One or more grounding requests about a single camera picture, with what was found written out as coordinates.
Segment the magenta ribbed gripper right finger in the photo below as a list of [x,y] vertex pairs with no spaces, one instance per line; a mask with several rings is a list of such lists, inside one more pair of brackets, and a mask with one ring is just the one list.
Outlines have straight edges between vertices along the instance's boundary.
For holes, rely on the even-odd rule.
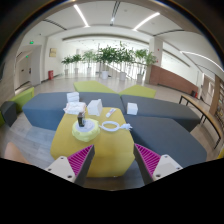
[[159,155],[137,143],[133,152],[145,185],[182,169],[169,155]]

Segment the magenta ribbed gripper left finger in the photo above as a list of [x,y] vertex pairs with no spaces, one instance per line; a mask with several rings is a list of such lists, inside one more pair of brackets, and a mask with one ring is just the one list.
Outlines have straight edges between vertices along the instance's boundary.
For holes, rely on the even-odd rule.
[[94,155],[95,148],[90,145],[68,157],[58,157],[46,171],[83,186]]

